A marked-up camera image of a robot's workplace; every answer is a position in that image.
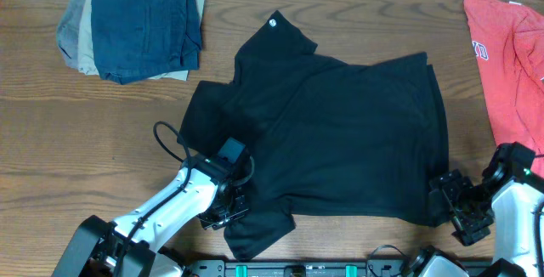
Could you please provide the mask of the black t-shirt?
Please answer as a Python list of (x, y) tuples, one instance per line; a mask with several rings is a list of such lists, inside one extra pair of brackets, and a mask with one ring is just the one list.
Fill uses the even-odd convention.
[(247, 261), (294, 227), (295, 215), (378, 216), (436, 227), (447, 218), (430, 192), (448, 171), (445, 107), (424, 53), (350, 65), (280, 12), (240, 48), (228, 84), (200, 82), (180, 128), (203, 155), (244, 144), (254, 172), (248, 214), (224, 231)]

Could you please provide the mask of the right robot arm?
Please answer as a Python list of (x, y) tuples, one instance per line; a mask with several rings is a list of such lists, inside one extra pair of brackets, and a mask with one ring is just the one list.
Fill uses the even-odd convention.
[(436, 247), (422, 248), (402, 276), (543, 276), (543, 178), (531, 170), (540, 156), (521, 143), (497, 146), (480, 184), (454, 170), (430, 182), (452, 235), (471, 246), (496, 227), (495, 254), (473, 272)]

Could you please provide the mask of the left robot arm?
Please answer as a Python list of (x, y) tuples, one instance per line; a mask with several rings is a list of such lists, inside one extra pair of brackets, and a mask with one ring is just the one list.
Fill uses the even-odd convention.
[(248, 207), (241, 187), (254, 173), (251, 156), (234, 161), (200, 155), (184, 161), (174, 180), (147, 202), (110, 222), (93, 215), (76, 229), (54, 269), (56, 276), (181, 276), (184, 267), (164, 245), (191, 219), (221, 229)]

